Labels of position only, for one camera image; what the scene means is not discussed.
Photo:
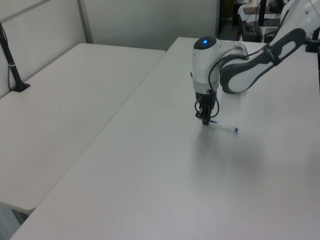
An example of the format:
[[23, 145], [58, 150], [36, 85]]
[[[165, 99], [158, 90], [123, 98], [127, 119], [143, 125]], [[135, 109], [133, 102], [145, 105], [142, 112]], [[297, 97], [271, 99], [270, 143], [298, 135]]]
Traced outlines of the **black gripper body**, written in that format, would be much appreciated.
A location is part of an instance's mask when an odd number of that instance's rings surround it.
[[207, 93], [202, 94], [202, 93], [195, 93], [195, 110], [200, 112], [210, 109], [209, 112], [211, 113], [212, 110], [215, 107], [216, 103], [216, 98], [217, 98], [217, 92], [209, 90]]

